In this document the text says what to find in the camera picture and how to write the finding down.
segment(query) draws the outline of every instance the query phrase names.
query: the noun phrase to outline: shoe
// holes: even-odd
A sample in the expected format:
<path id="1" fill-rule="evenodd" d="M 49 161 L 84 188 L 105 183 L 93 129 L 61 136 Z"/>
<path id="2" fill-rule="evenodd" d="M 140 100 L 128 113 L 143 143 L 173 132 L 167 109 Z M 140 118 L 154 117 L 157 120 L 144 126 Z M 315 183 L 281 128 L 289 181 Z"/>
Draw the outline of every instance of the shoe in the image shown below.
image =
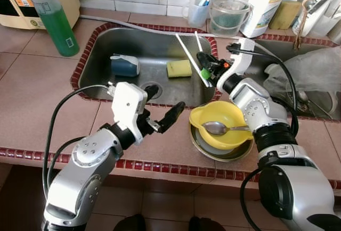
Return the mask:
<path id="1" fill-rule="evenodd" d="M 225 231 L 225 228 L 218 222 L 208 218 L 192 217 L 189 224 L 189 231 Z"/>
<path id="2" fill-rule="evenodd" d="M 145 221 L 141 214 L 126 217 L 117 223 L 113 231 L 145 231 Z"/>

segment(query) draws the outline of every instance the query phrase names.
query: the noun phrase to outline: white cup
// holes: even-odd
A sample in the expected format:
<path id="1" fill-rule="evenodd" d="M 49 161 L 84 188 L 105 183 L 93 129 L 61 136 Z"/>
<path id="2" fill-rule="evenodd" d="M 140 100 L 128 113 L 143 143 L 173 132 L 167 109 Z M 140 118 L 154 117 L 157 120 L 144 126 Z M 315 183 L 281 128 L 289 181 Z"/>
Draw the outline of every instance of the white cup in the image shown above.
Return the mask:
<path id="1" fill-rule="evenodd" d="M 201 0 L 190 0 L 182 7 L 182 16 L 187 19 L 188 25 L 194 28 L 201 28 L 206 23 L 209 6 L 199 6 Z M 184 15 L 185 8 L 188 7 L 188 16 Z"/>

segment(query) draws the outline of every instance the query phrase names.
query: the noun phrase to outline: white chopstick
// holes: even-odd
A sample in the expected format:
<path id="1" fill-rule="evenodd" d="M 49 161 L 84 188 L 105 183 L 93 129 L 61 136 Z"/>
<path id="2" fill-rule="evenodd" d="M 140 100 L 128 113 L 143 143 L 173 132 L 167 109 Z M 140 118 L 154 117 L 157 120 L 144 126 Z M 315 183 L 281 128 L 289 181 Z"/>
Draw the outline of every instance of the white chopstick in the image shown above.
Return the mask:
<path id="1" fill-rule="evenodd" d="M 199 51 L 202 52 L 202 46 L 201 46 L 201 43 L 199 40 L 198 32 L 195 31 L 194 34 L 196 35 L 196 38 L 197 38 L 197 44 L 198 44 Z"/>
<path id="2" fill-rule="evenodd" d="M 190 62 L 192 63 L 193 67 L 195 68 L 197 74 L 200 76 L 202 82 L 205 84 L 206 87 L 212 87 L 212 85 L 210 84 L 209 81 L 207 81 L 205 78 L 203 78 L 203 76 L 201 75 L 200 69 L 198 67 L 198 65 L 196 64 L 195 60 L 193 59 L 192 55 L 190 54 L 190 52 L 188 51 L 187 47 L 185 46 L 185 44 L 182 42 L 180 36 L 178 35 L 178 33 L 175 34 L 175 37 L 177 38 L 177 40 L 179 40 L 180 45 L 182 46 L 183 50 L 185 51 L 188 59 L 190 60 Z"/>

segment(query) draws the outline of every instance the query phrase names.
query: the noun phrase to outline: plastic bag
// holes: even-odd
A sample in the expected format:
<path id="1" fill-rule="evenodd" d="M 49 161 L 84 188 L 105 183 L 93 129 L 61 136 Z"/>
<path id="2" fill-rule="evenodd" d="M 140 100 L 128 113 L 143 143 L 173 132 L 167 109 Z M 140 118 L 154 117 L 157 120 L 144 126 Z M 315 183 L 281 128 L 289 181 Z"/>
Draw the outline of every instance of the plastic bag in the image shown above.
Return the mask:
<path id="1" fill-rule="evenodd" d="M 341 47 L 323 48 L 295 56 L 284 62 L 297 91 L 341 91 Z M 277 65 L 269 71 L 264 87 L 270 92 L 291 91 L 282 68 Z"/>

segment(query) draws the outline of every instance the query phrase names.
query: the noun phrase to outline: metal spoon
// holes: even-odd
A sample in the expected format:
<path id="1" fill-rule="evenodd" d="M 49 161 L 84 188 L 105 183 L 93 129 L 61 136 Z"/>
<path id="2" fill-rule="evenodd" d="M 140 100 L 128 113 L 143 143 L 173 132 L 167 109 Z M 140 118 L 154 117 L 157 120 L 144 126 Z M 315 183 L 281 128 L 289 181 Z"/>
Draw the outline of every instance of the metal spoon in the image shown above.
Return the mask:
<path id="1" fill-rule="evenodd" d="M 218 121 L 209 121 L 203 123 L 202 126 L 210 133 L 214 135 L 223 135 L 228 131 L 250 131 L 248 126 L 236 126 L 236 127 L 226 127 L 221 122 Z"/>
<path id="2" fill-rule="evenodd" d="M 332 116 L 326 110 L 324 110 L 320 105 L 316 104 L 311 99 L 309 99 L 307 94 L 304 91 L 297 91 L 297 96 L 302 102 L 307 103 L 308 106 L 310 106 L 310 103 L 314 104 L 319 110 L 321 110 L 330 119 L 333 119 Z"/>

